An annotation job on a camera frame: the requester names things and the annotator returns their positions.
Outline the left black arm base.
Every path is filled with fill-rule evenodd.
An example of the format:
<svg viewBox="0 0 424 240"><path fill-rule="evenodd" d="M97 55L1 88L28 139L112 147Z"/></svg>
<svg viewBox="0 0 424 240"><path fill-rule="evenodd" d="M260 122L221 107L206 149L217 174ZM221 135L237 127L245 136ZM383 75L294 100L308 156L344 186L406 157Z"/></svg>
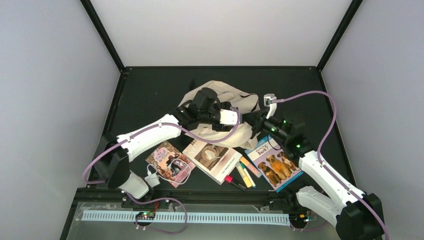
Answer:
<svg viewBox="0 0 424 240"><path fill-rule="evenodd" d="M124 196L121 201L121 207L123 209L131 209L135 212L132 222L137 229L149 226L155 219L159 209L168 205L168 199L155 200L148 204L139 204L131 200L128 196Z"/></svg>

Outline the pink black highlighter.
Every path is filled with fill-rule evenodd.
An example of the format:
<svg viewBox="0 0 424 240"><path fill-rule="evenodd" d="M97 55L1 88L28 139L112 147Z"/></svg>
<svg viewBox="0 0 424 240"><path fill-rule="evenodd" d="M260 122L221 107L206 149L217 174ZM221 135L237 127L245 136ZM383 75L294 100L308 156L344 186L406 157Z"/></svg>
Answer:
<svg viewBox="0 0 424 240"><path fill-rule="evenodd" d="M241 183L238 180L234 179L232 176L227 175L224 178L224 181L227 182L227 183L229 183L229 184L231 184L232 186L240 189L241 191L246 191L246 189L247 189L247 187L243 183Z"/></svg>

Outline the orange pastel highlighter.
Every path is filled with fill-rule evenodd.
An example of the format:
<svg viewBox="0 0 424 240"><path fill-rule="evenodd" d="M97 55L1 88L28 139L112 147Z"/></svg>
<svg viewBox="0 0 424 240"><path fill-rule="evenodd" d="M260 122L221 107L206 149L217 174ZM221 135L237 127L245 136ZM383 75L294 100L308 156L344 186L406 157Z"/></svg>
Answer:
<svg viewBox="0 0 424 240"><path fill-rule="evenodd" d="M257 178L262 176L262 173L252 164L247 158L242 156L239 160L248 170L250 170Z"/></svg>

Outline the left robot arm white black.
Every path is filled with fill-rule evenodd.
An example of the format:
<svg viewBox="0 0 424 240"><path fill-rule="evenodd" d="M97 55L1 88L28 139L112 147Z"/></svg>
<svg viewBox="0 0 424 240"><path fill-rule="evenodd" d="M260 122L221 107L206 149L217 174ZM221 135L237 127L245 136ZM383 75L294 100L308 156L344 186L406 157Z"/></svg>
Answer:
<svg viewBox="0 0 424 240"><path fill-rule="evenodd" d="M228 101L220 101L218 94L208 87L200 89L191 100L186 100L159 120L130 133L114 136L104 134L99 141L88 169L94 168L100 179L93 184L104 184L108 189L120 189L136 199L147 194L151 187L130 170L130 163L140 154L167 140L187 133L201 138L191 131L200 124L207 124L214 131L228 132L225 137L212 140L220 143L231 137L240 125L238 109Z"/></svg>

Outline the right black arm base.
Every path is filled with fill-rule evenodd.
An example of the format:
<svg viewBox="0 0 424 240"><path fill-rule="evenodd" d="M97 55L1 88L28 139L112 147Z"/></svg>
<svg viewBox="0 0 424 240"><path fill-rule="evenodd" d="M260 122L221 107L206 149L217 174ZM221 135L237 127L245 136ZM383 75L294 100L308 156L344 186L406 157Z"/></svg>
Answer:
<svg viewBox="0 0 424 240"><path fill-rule="evenodd" d="M296 194L291 190L269 193L268 206L272 211L288 214L290 225L296 229L304 229L308 223L318 219L318 216L310 209L300 205Z"/></svg>

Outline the yellow highlighter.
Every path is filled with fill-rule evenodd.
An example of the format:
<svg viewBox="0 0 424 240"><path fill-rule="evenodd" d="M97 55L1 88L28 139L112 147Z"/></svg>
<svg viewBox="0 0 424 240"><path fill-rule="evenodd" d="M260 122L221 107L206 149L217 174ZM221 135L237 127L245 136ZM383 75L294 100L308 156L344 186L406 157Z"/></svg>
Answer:
<svg viewBox="0 0 424 240"><path fill-rule="evenodd" d="M244 171L241 163L240 162L237 162L236 165L235 165L235 167L236 167L238 173L240 174L241 179L243 180L245 186L247 188L251 188L253 186L252 185L252 182L250 181L249 177L247 176L246 172Z"/></svg>

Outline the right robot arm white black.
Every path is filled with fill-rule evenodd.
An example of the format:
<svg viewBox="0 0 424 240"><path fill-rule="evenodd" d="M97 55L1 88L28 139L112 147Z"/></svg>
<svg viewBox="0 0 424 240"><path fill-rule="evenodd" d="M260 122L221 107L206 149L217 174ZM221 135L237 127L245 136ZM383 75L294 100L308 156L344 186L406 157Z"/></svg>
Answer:
<svg viewBox="0 0 424 240"><path fill-rule="evenodd" d="M266 132L279 139L288 158L297 160L299 168L324 191L312 186L294 189L284 196L285 204L293 210L303 206L317 213L341 240L389 239L381 200L352 185L324 159L304 135L302 117L292 113L279 120L268 113L267 109L244 113L242 121L252 127L254 135Z"/></svg>

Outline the dog bark reader book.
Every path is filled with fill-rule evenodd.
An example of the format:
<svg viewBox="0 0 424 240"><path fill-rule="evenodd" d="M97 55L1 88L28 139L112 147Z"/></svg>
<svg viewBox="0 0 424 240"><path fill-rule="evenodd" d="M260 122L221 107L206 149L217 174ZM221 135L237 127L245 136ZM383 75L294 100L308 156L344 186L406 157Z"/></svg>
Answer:
<svg viewBox="0 0 424 240"><path fill-rule="evenodd" d="M270 135L259 140L253 149L244 152L277 193L303 174Z"/></svg>

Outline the white teal marker pen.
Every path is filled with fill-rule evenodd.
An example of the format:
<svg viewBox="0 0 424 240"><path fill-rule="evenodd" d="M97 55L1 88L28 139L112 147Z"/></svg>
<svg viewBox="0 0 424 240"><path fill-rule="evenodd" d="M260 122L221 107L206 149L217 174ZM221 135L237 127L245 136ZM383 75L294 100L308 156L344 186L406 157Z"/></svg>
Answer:
<svg viewBox="0 0 424 240"><path fill-rule="evenodd" d="M252 179L251 175L249 174L249 172L248 172L247 168L245 167L245 165L244 165L242 162L241 162L240 164L241 164L241 167L242 167L242 169L243 169L243 171L244 171L245 175L247 176L248 180L250 181L250 183L251 183L252 187L253 187L253 188L256 188L257 186L256 186L256 184L255 184L254 180Z"/></svg>

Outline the beige canvas backpack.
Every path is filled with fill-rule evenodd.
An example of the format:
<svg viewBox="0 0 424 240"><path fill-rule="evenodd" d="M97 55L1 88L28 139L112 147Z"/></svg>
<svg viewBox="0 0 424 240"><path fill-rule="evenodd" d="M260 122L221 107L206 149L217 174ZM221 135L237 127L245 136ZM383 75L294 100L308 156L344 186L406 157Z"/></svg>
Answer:
<svg viewBox="0 0 424 240"><path fill-rule="evenodd" d="M251 113L260 109L259 97L255 93L244 92L225 82L211 80L187 92L181 103L187 100L193 100L196 93L202 88L210 88L217 93L218 99L221 102L230 102L233 107L238 108L240 114ZM216 143L217 146L226 148L243 148L253 149L258 143L256 138L252 137L251 126L248 123L241 123L236 131L227 139ZM190 131L192 134L208 140L215 141L226 137L229 132L215 131L209 124L200 124L197 129Z"/></svg>

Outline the thick white coffee book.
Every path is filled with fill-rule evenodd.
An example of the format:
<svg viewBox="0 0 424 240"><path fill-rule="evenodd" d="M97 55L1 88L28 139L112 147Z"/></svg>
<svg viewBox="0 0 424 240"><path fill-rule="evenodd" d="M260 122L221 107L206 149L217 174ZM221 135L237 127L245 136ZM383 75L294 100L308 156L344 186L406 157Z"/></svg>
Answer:
<svg viewBox="0 0 424 240"><path fill-rule="evenodd" d="M242 154L233 148L194 139L182 152L196 167L221 185L230 175Z"/></svg>

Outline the black frame post left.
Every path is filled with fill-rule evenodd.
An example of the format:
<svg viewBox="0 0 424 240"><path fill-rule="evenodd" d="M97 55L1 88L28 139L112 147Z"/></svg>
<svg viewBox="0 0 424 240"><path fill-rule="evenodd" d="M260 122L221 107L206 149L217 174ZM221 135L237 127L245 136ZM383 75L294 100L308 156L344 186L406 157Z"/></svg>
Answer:
<svg viewBox="0 0 424 240"><path fill-rule="evenodd" d="M110 39L106 28L104 27L97 11L95 10L95 7L91 0L80 0L83 8L85 9L85 12L87 13L88 17L90 18L93 26L95 27L101 41L103 42L104 46L106 47L109 55L111 56L113 62L115 63L117 69L122 72L125 69L125 65L123 64L121 58L119 57L119 54L112 43L112 40Z"/></svg>

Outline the black frame post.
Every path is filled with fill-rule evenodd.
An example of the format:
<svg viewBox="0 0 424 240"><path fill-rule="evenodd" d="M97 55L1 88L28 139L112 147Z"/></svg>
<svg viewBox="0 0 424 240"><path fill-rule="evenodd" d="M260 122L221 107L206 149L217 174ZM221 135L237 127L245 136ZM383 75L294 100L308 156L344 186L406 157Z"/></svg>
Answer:
<svg viewBox="0 0 424 240"><path fill-rule="evenodd" d="M95 27L101 41L103 42L104 46L106 47L109 55L111 56L113 62L115 63L117 69L122 72L125 69L125 65L123 64L121 58L119 57L119 54L112 43L112 40L110 39L106 28L104 27L97 11L95 10L95 7L91 0L80 0L83 8L85 9L85 12L87 13L88 17L90 18L93 26Z"/></svg>
<svg viewBox="0 0 424 240"><path fill-rule="evenodd" d="M326 64L330 60L332 54L334 53L336 47L338 46L340 40L342 39L344 33L348 29L351 21L353 20L355 14L360 8L363 0L352 0L343 15L340 23L338 24L335 33L333 34L329 44L327 45L320 61L318 62L316 68L318 72L322 72Z"/></svg>

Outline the black frame post right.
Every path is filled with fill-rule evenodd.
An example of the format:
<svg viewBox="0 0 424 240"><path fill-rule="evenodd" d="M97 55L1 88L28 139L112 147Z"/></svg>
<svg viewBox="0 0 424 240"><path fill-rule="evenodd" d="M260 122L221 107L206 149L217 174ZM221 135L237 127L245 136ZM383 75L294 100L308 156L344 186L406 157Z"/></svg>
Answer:
<svg viewBox="0 0 424 240"><path fill-rule="evenodd" d="M333 34L329 44L327 45L320 61L318 62L316 68L318 72L322 72L326 64L330 60L332 54L334 53L336 47L338 46L340 40L342 39L344 33L348 29L351 21L353 20L355 14L360 8L363 0L352 0L343 15L340 23L338 24L335 33Z"/></svg>

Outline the pink illustrated picture book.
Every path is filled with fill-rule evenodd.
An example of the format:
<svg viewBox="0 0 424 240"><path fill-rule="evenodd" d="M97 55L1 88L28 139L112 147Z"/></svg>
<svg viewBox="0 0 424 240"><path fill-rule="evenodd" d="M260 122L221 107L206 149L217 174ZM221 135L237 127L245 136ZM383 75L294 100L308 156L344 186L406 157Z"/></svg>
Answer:
<svg viewBox="0 0 424 240"><path fill-rule="evenodd" d="M160 178L174 188L183 185L191 175L195 164L170 142L162 142L147 158L148 168L153 167Z"/></svg>

